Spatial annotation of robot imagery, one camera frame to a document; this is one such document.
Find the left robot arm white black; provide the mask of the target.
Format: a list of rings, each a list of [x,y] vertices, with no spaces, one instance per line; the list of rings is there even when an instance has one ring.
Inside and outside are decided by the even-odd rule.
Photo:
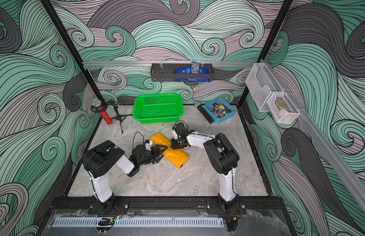
[[[168,149],[165,145],[154,146],[148,140],[134,147],[131,155],[127,156],[123,149],[107,140],[88,150],[82,157],[82,165],[90,176],[94,190],[89,214],[115,213],[115,196],[109,178],[109,171],[113,167],[118,167],[128,177],[133,177],[141,166],[159,163]]]

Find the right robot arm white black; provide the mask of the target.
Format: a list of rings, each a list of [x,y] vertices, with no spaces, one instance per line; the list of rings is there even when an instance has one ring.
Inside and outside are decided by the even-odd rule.
[[[223,133],[207,135],[188,130],[182,121],[172,127],[172,134],[172,149],[198,147],[206,151],[212,167],[219,174],[219,207],[225,214],[234,212],[239,198],[236,190],[239,155],[228,138]]]

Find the yellow pillowcase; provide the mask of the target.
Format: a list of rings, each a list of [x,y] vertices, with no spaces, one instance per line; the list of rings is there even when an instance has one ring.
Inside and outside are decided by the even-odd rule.
[[[181,168],[188,161],[189,154],[181,149],[172,149],[171,141],[168,140],[163,134],[157,133],[153,135],[150,140],[152,141],[153,146],[167,146],[167,149],[163,152],[163,155],[178,169]]]

